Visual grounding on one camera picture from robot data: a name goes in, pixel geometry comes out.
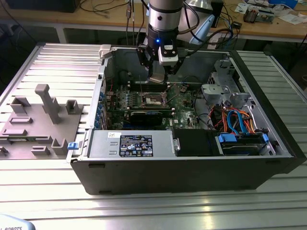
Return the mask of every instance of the black cover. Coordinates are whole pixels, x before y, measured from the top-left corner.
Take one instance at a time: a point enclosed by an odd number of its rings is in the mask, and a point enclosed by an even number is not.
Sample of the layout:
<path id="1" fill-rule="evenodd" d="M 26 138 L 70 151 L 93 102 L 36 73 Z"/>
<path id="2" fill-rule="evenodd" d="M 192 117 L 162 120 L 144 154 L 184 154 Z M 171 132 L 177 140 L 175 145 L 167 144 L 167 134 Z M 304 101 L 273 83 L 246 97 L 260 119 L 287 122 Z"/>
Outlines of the black cover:
<path id="1" fill-rule="evenodd" d="M 75 12 L 80 0 L 6 0 L 11 9 Z"/>
<path id="2" fill-rule="evenodd" d="M 174 129 L 173 137 L 179 139 L 178 157 L 219 156 L 215 140 L 216 132 L 205 129 Z"/>
<path id="3" fill-rule="evenodd" d="M 213 28 L 216 28 L 217 26 L 223 5 L 224 5 L 223 0 L 212 0 L 211 2 L 211 6 L 213 8 L 213 15 L 214 15 L 214 21 L 211 26 Z"/>

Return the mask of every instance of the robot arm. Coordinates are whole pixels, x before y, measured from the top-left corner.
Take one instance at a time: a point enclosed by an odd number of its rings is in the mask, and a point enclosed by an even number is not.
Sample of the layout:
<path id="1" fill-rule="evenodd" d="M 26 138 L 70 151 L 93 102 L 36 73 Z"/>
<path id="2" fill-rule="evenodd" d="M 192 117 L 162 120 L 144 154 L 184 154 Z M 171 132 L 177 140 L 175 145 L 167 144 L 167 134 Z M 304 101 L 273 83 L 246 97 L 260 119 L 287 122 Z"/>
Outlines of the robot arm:
<path id="1" fill-rule="evenodd" d="M 202 37 L 206 37 L 209 32 L 214 20 L 214 16 L 211 15 L 211 1 L 189 0 L 188 2 L 186 3 L 184 0 L 149 1 L 147 46 L 146 49 L 141 47 L 137 49 L 140 64 L 148 69 L 148 79 L 152 77 L 154 61 L 159 61 L 159 64 L 165 69 L 163 82 L 167 81 L 169 75 L 176 74 L 184 61 L 184 57 L 178 57 L 176 39 L 180 37 L 182 40 L 190 41 L 191 35 L 187 34 L 200 24 L 199 15 L 202 16 L 202 19 L 205 19 L 202 20 L 202 23 L 206 22 L 205 26 L 201 27 Z M 189 12 L 194 16 L 194 18 L 191 17 L 193 26 L 185 30 L 183 28 L 186 28 L 187 20 L 182 10 L 184 5 L 188 7 L 188 10 L 190 8 Z M 210 20 L 206 20 L 208 15 L 211 16 Z M 147 59 L 145 51 L 149 54 L 149 59 Z"/>

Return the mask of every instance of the power supply label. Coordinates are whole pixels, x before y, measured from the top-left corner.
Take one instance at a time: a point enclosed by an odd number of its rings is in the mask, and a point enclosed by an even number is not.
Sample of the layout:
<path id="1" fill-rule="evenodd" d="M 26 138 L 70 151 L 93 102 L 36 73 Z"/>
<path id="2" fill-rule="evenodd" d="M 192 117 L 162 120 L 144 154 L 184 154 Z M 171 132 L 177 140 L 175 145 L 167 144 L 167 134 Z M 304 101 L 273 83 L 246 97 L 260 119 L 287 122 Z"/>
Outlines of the power supply label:
<path id="1" fill-rule="evenodd" d="M 120 136 L 121 157 L 153 157 L 153 139 L 151 135 Z"/>

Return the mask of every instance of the black cable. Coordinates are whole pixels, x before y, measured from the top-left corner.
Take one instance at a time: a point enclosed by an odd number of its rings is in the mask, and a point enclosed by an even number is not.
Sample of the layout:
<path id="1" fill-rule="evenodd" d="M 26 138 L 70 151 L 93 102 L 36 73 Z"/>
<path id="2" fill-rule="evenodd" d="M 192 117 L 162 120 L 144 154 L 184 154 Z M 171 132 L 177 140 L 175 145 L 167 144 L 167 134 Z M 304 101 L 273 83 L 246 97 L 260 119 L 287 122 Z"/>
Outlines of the black cable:
<path id="1" fill-rule="evenodd" d="M 128 42 L 128 24 L 129 24 L 129 18 L 127 18 L 127 24 L 126 24 L 126 40 L 127 40 L 127 45 L 129 46 L 129 42 Z"/>
<path id="2" fill-rule="evenodd" d="M 187 78 L 195 78 L 199 83 L 201 83 L 201 80 L 194 76 L 194 75 L 187 75 L 183 80 L 182 80 L 182 83 L 184 83 L 184 81 L 187 79 Z"/>
<path id="3" fill-rule="evenodd" d="M 10 41 L 10 44 L 11 44 L 11 46 L 13 46 L 13 47 L 15 47 L 15 48 L 21 48 L 21 49 L 23 49 L 24 51 L 26 51 L 27 53 L 31 53 L 29 50 L 27 50 L 26 48 L 24 48 L 24 47 L 22 47 L 22 46 L 19 46 L 19 45 L 17 45 L 17 44 L 14 44 L 13 43 L 13 41 L 11 40 L 11 37 L 13 37 L 13 35 L 12 36 L 10 36 L 3 28 L 2 28 L 2 26 L 0 26 L 0 30 L 6 35 L 6 37 L 9 39 L 9 41 Z"/>
<path id="4" fill-rule="evenodd" d="M 208 125 L 204 120 L 202 120 L 202 119 L 200 118 L 200 116 L 201 116 L 201 115 L 205 115 L 205 113 L 198 115 L 197 112 L 196 112 L 196 100 L 197 100 L 197 96 L 198 96 L 198 94 L 200 93 L 200 91 L 201 91 L 201 87 L 198 89 L 198 91 L 197 91 L 197 93 L 196 93 L 196 95 L 195 95 L 194 102 L 193 102 L 194 112 L 195 112 L 196 117 L 198 117 L 198 119 L 199 119 L 203 124 L 205 124 L 209 129 L 211 129 L 210 125 Z"/>
<path id="5" fill-rule="evenodd" d="M 2 5 L 2 7 L 3 7 L 3 9 L 4 9 L 4 11 L 10 16 L 10 18 L 12 18 L 24 31 L 25 31 L 25 33 L 35 42 L 35 43 L 37 43 L 37 41 L 24 29 L 24 27 L 22 26 L 22 25 L 20 25 L 20 23 L 7 11 L 7 9 L 4 7 L 4 4 L 3 4 L 3 2 L 0 0 L 0 2 L 1 2 L 1 5 Z"/>
<path id="6" fill-rule="evenodd" d="M 185 14 L 185 16 L 186 16 L 188 28 L 191 28 L 190 22 L 189 22 L 188 11 L 187 11 L 186 5 L 183 6 L 183 9 L 184 9 L 184 14 Z M 190 33 L 192 34 L 192 36 L 193 36 L 197 41 L 203 42 L 200 38 L 198 38 L 198 37 L 194 34 L 193 31 L 190 31 Z"/>
<path id="7" fill-rule="evenodd" d="M 297 48 L 297 50 L 299 50 L 302 47 L 302 45 L 303 45 L 304 41 L 306 40 L 306 38 L 307 38 L 307 34 L 305 35 L 304 39 L 302 40 L 302 42 L 299 45 L 299 47 Z"/>
<path id="8" fill-rule="evenodd" d="M 144 0 L 141 0 L 141 2 L 143 3 L 143 6 L 145 6 L 146 9 L 149 10 L 149 7 L 148 7 L 147 4 L 144 2 Z"/>
<path id="9" fill-rule="evenodd" d="M 136 45 L 138 45 L 138 43 L 139 43 L 139 35 L 140 35 L 140 32 L 141 32 L 141 29 L 144 26 L 144 21 L 145 21 L 145 13 L 144 13 L 144 5 L 143 4 L 142 4 L 142 13 L 143 13 L 143 21 L 142 21 L 142 25 L 140 26 L 139 31 L 136 35 Z"/>
<path id="10" fill-rule="evenodd" d="M 132 40 L 134 45 L 134 0 L 132 0 Z"/>
<path id="11" fill-rule="evenodd" d="M 130 20 L 130 17 L 131 17 L 131 0 L 128 1 L 127 10 L 126 10 L 126 17 L 127 17 L 126 40 L 127 40 L 127 45 L 129 46 L 129 42 L 128 42 L 128 25 L 129 25 L 129 20 Z"/>
<path id="12" fill-rule="evenodd" d="M 221 44 L 222 42 L 208 42 L 214 35 L 218 34 L 219 32 L 223 32 L 223 31 L 228 31 L 230 32 L 230 36 L 228 38 L 228 40 L 225 40 L 224 42 L 228 42 L 232 39 L 234 33 L 231 29 L 220 29 L 220 30 L 217 30 L 215 31 L 214 33 L 212 33 L 209 37 L 207 37 L 203 43 L 201 43 L 198 48 L 196 48 L 195 50 L 193 50 L 192 52 L 188 52 L 188 55 L 187 56 L 191 56 L 193 54 L 195 54 L 197 51 L 199 51 L 205 44 L 209 44 L 209 45 L 218 45 L 218 44 Z"/>
<path id="13" fill-rule="evenodd" d="M 188 7 L 193 12 L 193 14 L 195 14 L 195 16 L 197 18 L 197 22 L 196 22 L 196 25 L 194 25 L 192 27 L 189 26 L 189 28 L 187 30 L 179 31 L 178 32 L 179 35 L 184 35 L 184 34 L 187 34 L 187 33 L 191 32 L 191 31 L 195 30 L 197 28 L 197 26 L 199 26 L 199 24 L 200 24 L 200 17 L 196 13 L 196 11 L 192 7 L 190 7 L 190 5 L 187 4 L 185 1 L 183 2 L 183 4 L 184 4 L 184 7 Z"/>
<path id="14" fill-rule="evenodd" d="M 288 65 L 288 72 L 290 72 L 293 69 L 293 67 L 297 64 L 301 56 L 307 51 L 307 45 L 301 49 L 306 38 L 307 38 L 307 34 L 305 35 L 299 47 L 297 48 L 296 53 L 294 54 L 294 57 L 292 58 L 292 61 Z"/>
<path id="15" fill-rule="evenodd" d="M 225 7 L 225 5 L 223 5 L 223 7 L 224 7 L 224 9 L 226 10 L 226 14 L 227 14 L 227 16 L 228 16 L 229 24 L 231 24 L 231 23 L 232 23 L 232 22 L 230 21 L 231 16 L 230 16 L 229 13 L 228 13 L 228 9 Z"/>
<path id="16" fill-rule="evenodd" d="M 183 7 L 184 7 L 184 12 L 185 12 L 185 16 L 186 16 L 188 28 L 190 28 L 189 17 L 188 17 L 188 12 L 187 12 L 186 5 L 184 5 Z M 231 16 L 229 15 L 227 9 L 226 9 L 226 12 L 227 12 L 228 19 L 229 19 L 228 22 L 229 22 L 229 24 L 230 24 L 230 19 L 232 20 L 232 18 L 231 18 Z M 199 42 L 204 43 L 204 41 L 201 40 L 200 38 L 198 38 L 198 37 L 193 33 L 193 31 L 190 31 L 190 33 L 192 34 L 192 36 L 193 36 L 196 40 L 198 40 Z M 225 41 L 226 36 L 227 36 L 227 34 L 225 34 L 225 37 L 224 37 L 224 39 L 222 40 L 222 42 L 219 42 L 219 43 L 208 43 L 208 44 L 209 44 L 209 45 L 218 45 L 218 44 L 223 44 L 223 43 L 226 43 L 226 42 L 230 41 L 231 38 Z"/>
<path id="17" fill-rule="evenodd" d="M 124 5 L 127 5 L 128 2 L 124 3 L 124 4 L 121 4 L 121 5 L 117 5 L 117 6 L 113 6 L 111 8 L 108 8 L 108 9 L 103 9 L 103 10 L 98 10 L 98 11 L 91 11 L 91 10 L 88 10 L 88 9 L 85 9 L 82 7 L 82 4 L 84 4 L 87 0 L 83 0 L 81 3 L 80 3 L 80 9 L 84 10 L 84 11 L 87 11 L 87 12 L 103 12 L 103 11 L 108 11 L 108 10 L 111 10 L 111 9 L 114 9 L 116 7 L 120 7 L 120 6 L 124 6 Z"/>

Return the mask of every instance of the blue clip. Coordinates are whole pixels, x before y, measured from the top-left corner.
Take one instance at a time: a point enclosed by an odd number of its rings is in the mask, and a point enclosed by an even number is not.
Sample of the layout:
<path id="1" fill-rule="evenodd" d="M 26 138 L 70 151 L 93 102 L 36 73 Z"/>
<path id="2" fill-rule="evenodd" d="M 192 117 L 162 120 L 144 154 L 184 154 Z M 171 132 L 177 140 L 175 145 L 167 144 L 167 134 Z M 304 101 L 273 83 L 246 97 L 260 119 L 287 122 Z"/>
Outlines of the blue clip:
<path id="1" fill-rule="evenodd" d="M 67 147 L 68 150 L 78 150 L 79 143 L 78 142 L 70 142 Z"/>
<path id="2" fill-rule="evenodd" d="M 236 137 L 234 134 L 220 134 L 219 141 L 222 142 L 236 142 Z"/>
<path id="3" fill-rule="evenodd" d="M 265 143 L 268 143 L 268 142 L 269 142 L 269 137 L 268 137 L 268 135 L 262 134 L 262 137 L 263 137 Z"/>

